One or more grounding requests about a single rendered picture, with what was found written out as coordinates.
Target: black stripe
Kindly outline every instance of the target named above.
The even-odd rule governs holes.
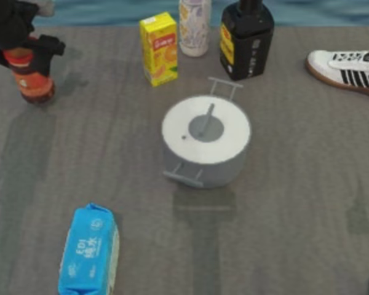
[[[350,84],[353,85],[353,86],[356,86],[355,83],[354,83],[354,80],[352,78],[352,73],[351,71],[348,71],[349,72],[349,80],[350,80]]]
[[[361,78],[359,77],[359,74],[357,71],[353,71],[352,72],[354,74],[354,79],[355,79],[355,82],[357,83],[357,86],[358,87],[363,87],[363,84],[361,82]]]
[[[360,73],[361,73],[363,83],[365,84],[366,88],[369,88],[369,82],[368,82],[367,75],[365,75],[365,72],[360,72]]]
[[[345,70],[343,70],[343,69],[341,69],[341,70],[340,70],[340,73],[342,74],[343,82],[344,82],[345,84],[348,84],[348,83],[349,83],[349,81],[347,81],[347,74],[346,74],[346,71],[345,71]]]

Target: pot handle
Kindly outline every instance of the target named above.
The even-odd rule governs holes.
[[[177,173],[177,171],[183,166],[182,163],[179,163],[178,166],[174,169],[174,171],[169,172],[169,171],[164,171],[163,174],[164,176],[174,179],[176,181],[179,181],[181,183],[185,183],[189,186],[194,186],[194,187],[198,187],[198,188],[203,188],[204,187],[204,183],[202,181],[199,181],[198,179],[200,178],[200,176],[202,175],[202,170],[200,170],[196,177],[194,179],[189,178],[189,177],[185,177],[183,175],[179,175]]]

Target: blue package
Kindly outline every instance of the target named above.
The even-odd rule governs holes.
[[[59,295],[112,294],[118,259],[112,212],[93,203],[77,209],[60,264]]]

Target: table surface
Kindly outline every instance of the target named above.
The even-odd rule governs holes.
[[[228,187],[162,176],[167,110],[227,79],[218,35],[152,88],[138,28],[46,28],[55,103],[27,106],[0,68],[0,295],[56,294],[73,212],[115,212],[115,294],[362,295],[369,279],[369,97],[304,69],[314,49],[369,49],[369,28],[277,28],[266,72],[236,92],[253,137]],[[224,95],[227,89],[218,88]]]

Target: patterned bottle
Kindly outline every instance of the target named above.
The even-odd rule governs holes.
[[[180,49],[200,57],[209,47],[212,0],[179,0]]]

